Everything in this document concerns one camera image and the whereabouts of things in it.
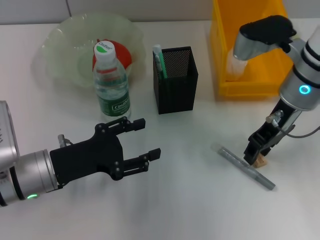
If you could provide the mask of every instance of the white tabletop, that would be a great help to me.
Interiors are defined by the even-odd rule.
[[[294,19],[306,40],[320,19]],[[285,137],[259,171],[277,187],[267,191],[217,156],[212,143],[242,156],[278,99],[216,102],[209,48],[210,21],[137,23],[148,52],[131,81],[131,119],[146,128],[120,135],[126,159],[161,148],[148,172],[112,181],[96,173],[61,190],[0,209],[6,240],[318,240],[320,134]],[[0,26],[0,99],[7,100],[20,153],[90,138],[101,122],[94,92],[63,88],[46,77],[40,47],[55,24]],[[199,73],[194,109],[158,115],[152,45],[191,46]],[[303,113],[294,134],[319,125],[320,107]]]

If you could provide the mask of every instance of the green marker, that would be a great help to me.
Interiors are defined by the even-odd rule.
[[[163,78],[167,79],[168,75],[167,75],[167,70],[166,70],[166,65],[165,65],[165,60],[164,60],[164,55],[162,54],[162,49],[161,46],[159,44],[156,44],[152,47],[154,55],[159,57],[160,59],[160,64],[161,64],[161,68],[162,68],[162,74],[163,74]]]
[[[161,61],[160,61],[159,55],[154,56],[154,61],[155,61],[156,68],[158,69],[159,79],[160,80],[164,79],[164,72],[162,71],[162,66],[161,66]]]

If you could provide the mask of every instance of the cable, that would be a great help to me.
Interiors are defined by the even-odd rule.
[[[73,145],[73,143],[69,140],[69,139],[64,139],[64,142],[66,143],[66,144],[70,144],[70,145]]]
[[[306,137],[309,137],[313,134],[315,134],[316,132],[318,132],[320,130],[320,126],[318,126],[315,130],[313,130],[312,132],[306,134],[306,135],[301,135],[301,136],[295,136],[295,135],[291,135],[288,132],[286,132],[285,130],[283,130],[282,128],[280,128],[279,126],[276,127],[276,129],[278,129],[280,132],[282,132],[283,134],[287,135],[290,138],[294,138],[294,139],[303,139]]]

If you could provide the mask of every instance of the robotic arm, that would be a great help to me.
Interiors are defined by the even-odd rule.
[[[280,101],[265,123],[249,137],[244,159],[252,165],[258,154],[266,156],[295,127],[302,111],[311,111],[320,100],[320,27],[307,42],[291,40],[297,32],[284,16],[274,15],[240,27],[233,55],[242,61],[281,48],[293,67],[279,89]]]
[[[62,189],[73,180],[97,172],[104,172],[117,181],[148,171],[149,162],[160,158],[160,148],[124,160],[117,137],[145,126],[143,118],[130,122],[123,117],[96,125],[89,140],[72,144],[59,135],[59,149],[20,156],[9,107],[0,101],[0,206]]]

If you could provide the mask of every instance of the black pen holder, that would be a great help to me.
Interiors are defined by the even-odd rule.
[[[159,114],[194,108],[198,71],[190,46],[162,49],[168,78],[161,78],[153,54],[153,89]]]

